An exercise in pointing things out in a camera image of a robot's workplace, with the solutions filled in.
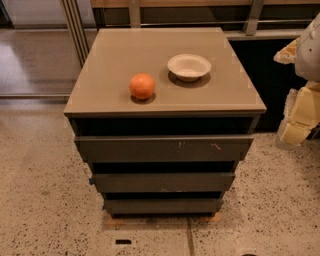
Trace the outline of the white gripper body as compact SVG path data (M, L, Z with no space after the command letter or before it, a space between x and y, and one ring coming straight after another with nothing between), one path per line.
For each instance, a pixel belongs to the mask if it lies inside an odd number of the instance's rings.
M308 82L297 94L290 113L290 124L314 129L320 123L320 90L318 83Z

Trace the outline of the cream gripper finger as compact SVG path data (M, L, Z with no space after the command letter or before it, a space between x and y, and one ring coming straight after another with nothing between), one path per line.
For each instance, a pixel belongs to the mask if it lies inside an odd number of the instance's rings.
M286 123L280 139L286 143L298 145L301 144L310 133L311 131L305 127Z

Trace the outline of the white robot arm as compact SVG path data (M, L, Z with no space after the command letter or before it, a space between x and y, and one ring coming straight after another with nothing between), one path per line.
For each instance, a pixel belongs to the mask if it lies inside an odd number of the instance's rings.
M320 14L273 60L293 64L295 74L307 81L299 90L289 91L277 131L276 145L291 150L300 146L320 123Z

